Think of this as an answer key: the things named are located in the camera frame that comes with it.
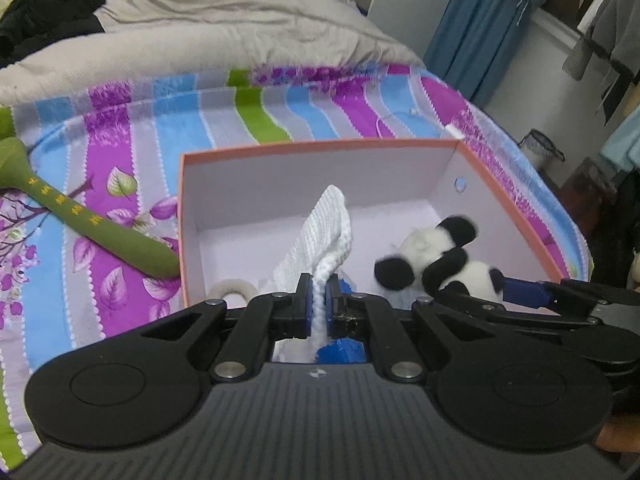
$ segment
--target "green stripe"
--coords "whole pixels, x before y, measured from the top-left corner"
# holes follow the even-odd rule
[[[4,380],[4,370],[0,374],[0,389],[2,389],[2,380]],[[9,424],[9,413],[6,409],[4,397],[0,399],[0,454],[9,469],[13,469],[17,465],[24,462],[24,455],[18,444],[18,436]]]
[[[262,88],[249,86],[248,70],[232,70],[227,86],[236,88],[236,110],[249,133],[260,144],[287,142],[289,135],[269,117],[262,108]]]
[[[15,137],[14,119],[11,108],[0,108],[0,140]]]

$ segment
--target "finger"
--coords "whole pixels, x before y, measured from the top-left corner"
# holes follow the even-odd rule
[[[596,447],[614,453],[640,452],[640,416],[613,418],[602,428]]]

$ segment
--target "round hole in box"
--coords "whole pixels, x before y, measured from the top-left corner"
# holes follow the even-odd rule
[[[459,176],[453,183],[453,187],[458,193],[462,193],[466,189],[466,180]]]

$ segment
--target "green massage hammer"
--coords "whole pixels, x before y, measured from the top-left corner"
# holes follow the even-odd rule
[[[15,188],[49,209],[66,225],[90,238],[130,266],[164,280],[180,275],[170,247],[97,215],[33,173],[25,145],[16,137],[0,140],[0,189]]]

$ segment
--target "open cardboard box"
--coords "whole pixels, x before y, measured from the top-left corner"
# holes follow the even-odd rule
[[[342,266],[360,292],[380,293],[373,267],[411,229],[463,214],[478,226],[471,259],[511,278],[559,282],[533,228],[462,142],[338,140],[209,150],[182,156],[178,230],[184,304],[213,284],[258,287],[286,256],[322,192],[344,193],[353,247]],[[230,306],[242,305],[227,298]]]

